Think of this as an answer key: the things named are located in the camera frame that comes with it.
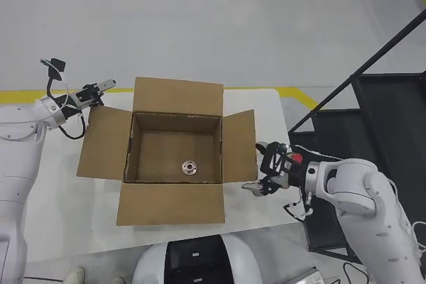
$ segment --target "shoe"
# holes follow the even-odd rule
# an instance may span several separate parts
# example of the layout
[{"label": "shoe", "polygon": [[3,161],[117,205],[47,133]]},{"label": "shoe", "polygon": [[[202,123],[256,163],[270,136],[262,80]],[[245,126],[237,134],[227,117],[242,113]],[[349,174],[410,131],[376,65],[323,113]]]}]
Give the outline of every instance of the shoe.
[{"label": "shoe", "polygon": [[84,281],[85,271],[82,268],[77,267],[70,271],[65,281],[63,281],[63,284],[84,284]]},{"label": "shoe", "polygon": [[117,277],[112,280],[111,284],[126,284],[126,282],[122,277]]}]

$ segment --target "red button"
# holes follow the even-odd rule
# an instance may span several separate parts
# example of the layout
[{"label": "red button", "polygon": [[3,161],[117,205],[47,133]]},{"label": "red button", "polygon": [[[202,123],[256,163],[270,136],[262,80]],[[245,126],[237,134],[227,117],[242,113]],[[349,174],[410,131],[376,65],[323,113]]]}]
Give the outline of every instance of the red button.
[{"label": "red button", "polygon": [[292,160],[294,160],[295,162],[299,162],[301,163],[303,161],[303,156],[300,155],[299,153],[294,153],[292,155],[292,157],[290,157]]}]

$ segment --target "black panel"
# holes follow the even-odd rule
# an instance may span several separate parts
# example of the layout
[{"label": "black panel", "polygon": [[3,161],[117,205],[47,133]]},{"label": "black panel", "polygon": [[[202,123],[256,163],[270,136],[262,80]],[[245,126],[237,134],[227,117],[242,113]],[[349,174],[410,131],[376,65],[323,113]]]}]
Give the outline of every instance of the black panel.
[{"label": "black panel", "polygon": [[[426,222],[426,76],[362,75],[353,87],[409,220]],[[426,244],[425,227],[417,236]]]},{"label": "black panel", "polygon": [[233,284],[221,236],[171,241],[165,254],[165,284]]},{"label": "black panel", "polygon": [[[316,133],[314,132],[294,132],[289,135],[292,150],[301,153],[305,158],[313,161],[319,161],[315,155],[304,152],[303,149],[294,147],[301,145],[306,149],[318,151],[316,142]],[[310,249],[337,249],[348,246],[344,233],[336,218],[336,212],[333,205],[325,200],[313,197],[311,208],[314,210],[312,215],[305,217],[305,232],[307,244]]]},{"label": "black panel", "polygon": [[318,111],[312,124],[320,153],[369,160],[379,166],[359,109]]}]

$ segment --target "yellow floor line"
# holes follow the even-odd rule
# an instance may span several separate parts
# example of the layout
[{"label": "yellow floor line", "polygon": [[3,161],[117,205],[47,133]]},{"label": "yellow floor line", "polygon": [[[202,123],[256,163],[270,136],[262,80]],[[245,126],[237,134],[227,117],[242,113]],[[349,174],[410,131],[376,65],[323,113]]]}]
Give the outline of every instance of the yellow floor line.
[{"label": "yellow floor line", "polygon": [[[233,87],[225,89],[275,89],[280,97],[292,97],[308,109],[313,109],[317,102],[306,95],[297,87]],[[133,92],[131,88],[114,88],[107,91],[108,93],[125,93]],[[62,94],[63,90],[53,90],[53,94]],[[40,99],[45,95],[45,90],[28,90],[28,91],[0,91],[0,104],[31,104],[36,99]]]}]

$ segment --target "black cable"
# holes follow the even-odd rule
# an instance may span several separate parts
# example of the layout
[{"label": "black cable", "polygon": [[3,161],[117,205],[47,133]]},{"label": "black cable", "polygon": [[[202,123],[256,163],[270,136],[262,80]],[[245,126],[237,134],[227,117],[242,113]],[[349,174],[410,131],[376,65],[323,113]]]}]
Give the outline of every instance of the black cable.
[{"label": "black cable", "polygon": [[50,88],[52,87],[52,81],[53,81],[53,78],[50,77],[49,81],[48,81],[48,86],[46,87],[46,92],[47,92],[48,97],[50,97],[51,99],[53,99],[55,101],[54,96],[50,93]]},{"label": "black cable", "polygon": [[53,281],[53,282],[63,282],[63,280],[51,279],[51,278],[40,278],[40,277],[24,277],[24,279],[34,279],[34,280],[44,280],[44,281]]},{"label": "black cable", "polygon": [[301,222],[301,223],[305,223],[305,221],[303,221],[303,220],[301,220],[301,219],[299,219],[299,218],[297,218],[290,210],[289,210],[289,208],[290,208],[290,204],[287,204],[287,205],[285,205],[284,207],[284,210],[287,212],[287,214],[289,214],[293,219],[295,219],[295,220],[297,220],[297,221],[299,221],[299,222]]},{"label": "black cable", "polygon": [[344,264],[342,265],[342,270],[346,274],[346,277],[347,277],[347,280],[349,281],[349,284],[352,284],[352,282],[350,281],[349,274],[346,271],[346,266],[347,265],[349,265],[349,266],[355,268],[356,270],[360,271],[361,273],[363,273],[366,276],[366,284],[369,284],[370,280],[369,280],[369,276],[368,276],[368,274],[366,272],[362,271],[360,268],[357,268],[355,265],[353,265],[350,262],[344,262]]},{"label": "black cable", "polygon": [[62,133],[63,133],[66,137],[68,137],[69,139],[72,139],[72,140],[81,139],[82,137],[84,137],[84,136],[85,136],[85,129],[86,129],[86,127],[85,127],[85,120],[84,120],[84,116],[81,116],[81,117],[80,117],[80,120],[82,121],[82,134],[80,134],[78,137],[72,137],[70,134],[68,134],[68,133],[66,132],[66,130],[65,130],[62,126],[59,126],[58,128],[59,128],[59,129],[60,129],[60,131],[62,131]]},{"label": "black cable", "polygon": [[[52,93],[50,93],[50,88],[52,87],[52,81],[53,81],[53,78],[49,77],[48,86],[46,87],[46,92],[47,92],[48,97],[50,97],[51,99],[53,99],[55,101],[54,96],[52,95]],[[86,126],[85,126],[85,120],[84,120],[83,116],[80,117],[80,120],[82,121],[82,134],[80,134],[78,137],[73,137],[70,134],[68,134],[62,126],[59,126],[58,128],[69,139],[72,139],[72,140],[81,139],[82,137],[85,136]]]}]

